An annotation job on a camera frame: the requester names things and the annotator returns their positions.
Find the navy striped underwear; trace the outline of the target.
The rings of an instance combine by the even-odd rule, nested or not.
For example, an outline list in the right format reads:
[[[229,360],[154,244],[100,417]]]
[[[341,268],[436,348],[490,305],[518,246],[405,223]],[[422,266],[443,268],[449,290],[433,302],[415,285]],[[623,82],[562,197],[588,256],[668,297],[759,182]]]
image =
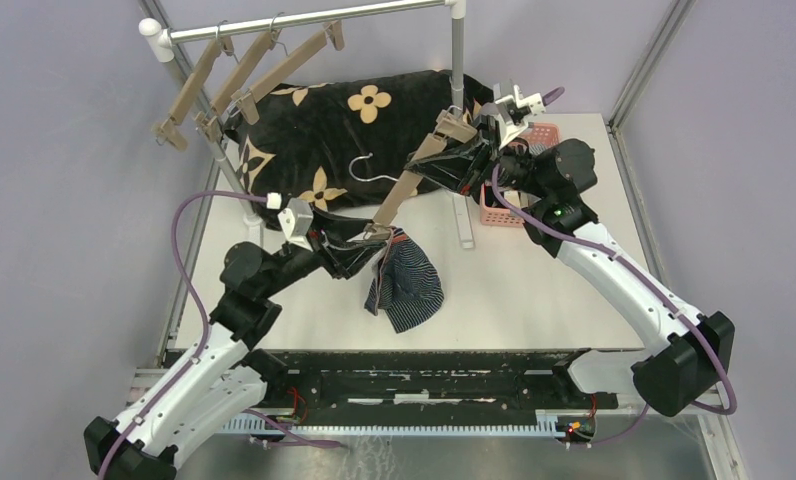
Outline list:
[[[392,228],[390,242],[373,272],[364,309],[373,316],[384,313],[396,334],[430,320],[444,303],[437,269],[401,228]]]

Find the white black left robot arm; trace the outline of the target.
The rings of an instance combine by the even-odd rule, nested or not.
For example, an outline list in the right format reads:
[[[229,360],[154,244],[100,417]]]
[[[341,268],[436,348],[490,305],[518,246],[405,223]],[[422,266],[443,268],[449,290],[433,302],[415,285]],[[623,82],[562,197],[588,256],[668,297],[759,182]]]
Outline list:
[[[287,240],[274,253],[243,241],[225,255],[224,293],[198,340],[115,419],[84,431],[100,479],[173,479],[188,458],[235,416],[287,397],[288,369],[259,343],[282,312],[272,297],[323,269],[349,279],[389,243],[389,227],[317,210],[284,210]]]

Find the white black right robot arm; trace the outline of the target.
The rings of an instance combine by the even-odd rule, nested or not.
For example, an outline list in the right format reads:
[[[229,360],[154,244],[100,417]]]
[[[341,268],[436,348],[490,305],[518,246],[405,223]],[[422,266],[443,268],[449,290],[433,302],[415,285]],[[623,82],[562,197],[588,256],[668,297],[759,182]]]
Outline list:
[[[464,196],[490,188],[522,219],[531,242],[585,279],[639,337],[640,350],[588,350],[569,361],[551,382],[558,403],[573,408],[591,393],[623,393],[664,416],[688,406],[736,412],[728,378],[734,323],[674,294],[599,221],[582,198],[598,181],[588,143],[570,138],[533,154],[485,126],[467,142],[414,159],[405,169]]]

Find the beige hanger with navy underwear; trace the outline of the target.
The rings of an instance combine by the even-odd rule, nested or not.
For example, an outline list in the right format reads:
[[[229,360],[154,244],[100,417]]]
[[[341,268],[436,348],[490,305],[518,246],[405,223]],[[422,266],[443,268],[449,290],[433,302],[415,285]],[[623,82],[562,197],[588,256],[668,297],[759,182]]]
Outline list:
[[[386,239],[401,205],[420,183],[429,181],[453,194],[458,242],[463,249],[474,248],[467,198],[480,183],[480,174],[474,169],[470,154],[480,140],[475,125],[448,110],[441,111],[434,130],[411,155],[386,199],[364,228],[363,238]]]

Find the beige clip hanger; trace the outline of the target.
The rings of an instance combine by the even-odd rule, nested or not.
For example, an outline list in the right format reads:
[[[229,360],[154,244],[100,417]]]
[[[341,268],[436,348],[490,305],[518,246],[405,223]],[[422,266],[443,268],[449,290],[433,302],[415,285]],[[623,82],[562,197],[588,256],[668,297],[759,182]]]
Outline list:
[[[229,107],[237,102],[237,97],[244,94],[244,84],[252,75],[258,63],[268,51],[273,50],[277,45],[280,29],[274,27],[274,20],[275,18],[269,22],[269,29],[262,32],[254,40],[241,58],[235,56],[231,37],[219,40],[220,52],[233,56],[236,66],[212,98],[208,112],[206,114],[198,114],[195,117],[198,130],[208,142],[220,142],[222,137],[222,117]]]

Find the beige hanger with striped underwear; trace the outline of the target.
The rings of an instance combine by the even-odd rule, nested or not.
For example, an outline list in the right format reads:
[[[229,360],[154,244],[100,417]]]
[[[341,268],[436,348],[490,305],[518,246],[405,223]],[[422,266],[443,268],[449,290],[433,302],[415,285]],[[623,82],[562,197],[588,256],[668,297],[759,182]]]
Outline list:
[[[290,75],[331,43],[335,50],[345,46],[341,20],[327,22],[323,29],[293,50],[288,57],[272,67],[244,91],[237,91],[233,99],[243,119],[253,125],[259,120],[258,102],[283,83]]]

